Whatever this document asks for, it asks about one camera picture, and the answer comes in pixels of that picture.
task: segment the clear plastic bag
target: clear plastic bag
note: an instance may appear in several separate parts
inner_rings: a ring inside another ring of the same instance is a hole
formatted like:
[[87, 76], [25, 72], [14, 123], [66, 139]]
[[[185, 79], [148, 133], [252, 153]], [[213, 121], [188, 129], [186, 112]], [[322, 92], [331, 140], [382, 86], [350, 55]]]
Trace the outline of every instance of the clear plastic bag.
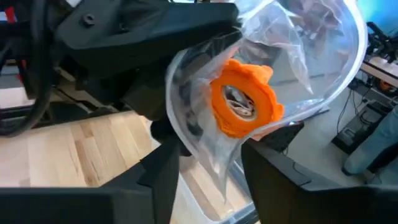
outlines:
[[[166, 80], [167, 115], [174, 129], [223, 193], [226, 172], [242, 143], [327, 105], [358, 71], [367, 44], [354, 1], [238, 1], [242, 28], [179, 52]], [[229, 58], [270, 66], [269, 85], [285, 106], [280, 121], [243, 138], [225, 135], [210, 106], [210, 83]]]

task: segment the orange ring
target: orange ring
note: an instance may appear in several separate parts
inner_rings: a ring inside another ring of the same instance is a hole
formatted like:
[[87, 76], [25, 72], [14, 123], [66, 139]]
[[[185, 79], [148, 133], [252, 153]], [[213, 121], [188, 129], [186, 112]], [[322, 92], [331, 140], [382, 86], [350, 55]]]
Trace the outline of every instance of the orange ring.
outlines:
[[[210, 83], [211, 106], [218, 127], [231, 138], [243, 138], [251, 131], [282, 118], [283, 105], [277, 103], [273, 89], [267, 84], [272, 69], [267, 66], [244, 65], [237, 60], [227, 61], [219, 78]], [[254, 102], [256, 117], [241, 119], [228, 106], [223, 95], [223, 86], [233, 86]]]

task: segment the tape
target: tape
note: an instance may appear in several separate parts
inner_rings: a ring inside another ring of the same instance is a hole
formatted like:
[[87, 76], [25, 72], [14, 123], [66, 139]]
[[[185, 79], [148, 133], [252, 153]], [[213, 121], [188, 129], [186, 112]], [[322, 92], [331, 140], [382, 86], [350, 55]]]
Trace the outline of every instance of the tape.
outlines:
[[284, 106], [268, 85], [268, 66], [229, 59], [211, 83], [211, 107], [218, 127], [231, 138], [243, 138], [256, 128], [278, 121]]

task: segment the wooden floor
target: wooden floor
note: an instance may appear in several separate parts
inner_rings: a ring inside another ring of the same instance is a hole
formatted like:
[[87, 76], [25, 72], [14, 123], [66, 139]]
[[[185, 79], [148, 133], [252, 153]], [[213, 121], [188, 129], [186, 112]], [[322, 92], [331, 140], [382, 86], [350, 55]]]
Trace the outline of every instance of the wooden floor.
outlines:
[[[1, 106], [29, 104], [20, 92], [1, 90]], [[5, 95], [21, 100], [10, 101]], [[34, 129], [12, 139], [0, 138], [0, 187], [100, 186], [159, 145], [151, 138], [149, 125], [144, 117], [128, 112]], [[231, 179], [224, 200], [192, 157], [182, 158], [180, 166], [185, 182], [210, 219], [222, 220], [250, 201]], [[186, 209], [175, 209], [172, 223], [179, 223]]]

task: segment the plastic bag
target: plastic bag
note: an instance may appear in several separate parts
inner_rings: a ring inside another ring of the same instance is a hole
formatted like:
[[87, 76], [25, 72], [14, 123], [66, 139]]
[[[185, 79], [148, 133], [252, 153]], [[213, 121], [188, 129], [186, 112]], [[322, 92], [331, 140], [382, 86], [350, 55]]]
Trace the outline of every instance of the plastic bag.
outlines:
[[[167, 115], [172, 126], [223, 194], [228, 167], [245, 140], [305, 119], [327, 105], [355, 76], [367, 45], [355, 2], [236, 3], [242, 28], [179, 52], [166, 79]], [[244, 138], [228, 137], [219, 129], [210, 108], [209, 84], [219, 77], [229, 58], [272, 67], [269, 84], [285, 106], [282, 120]]]

